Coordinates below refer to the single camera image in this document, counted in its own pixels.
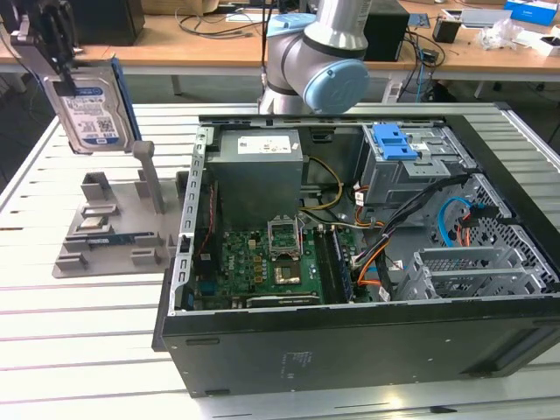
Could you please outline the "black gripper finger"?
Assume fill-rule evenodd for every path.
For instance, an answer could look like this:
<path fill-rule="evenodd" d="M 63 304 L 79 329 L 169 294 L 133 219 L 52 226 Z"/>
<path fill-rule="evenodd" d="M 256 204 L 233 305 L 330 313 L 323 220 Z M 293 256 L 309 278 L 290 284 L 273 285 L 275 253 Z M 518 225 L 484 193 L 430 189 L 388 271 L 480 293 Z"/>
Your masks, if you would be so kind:
<path fill-rule="evenodd" d="M 74 44 L 57 43 L 54 47 L 54 61 L 56 73 L 70 95 L 75 93 L 75 83 L 72 77 L 74 66 Z"/>

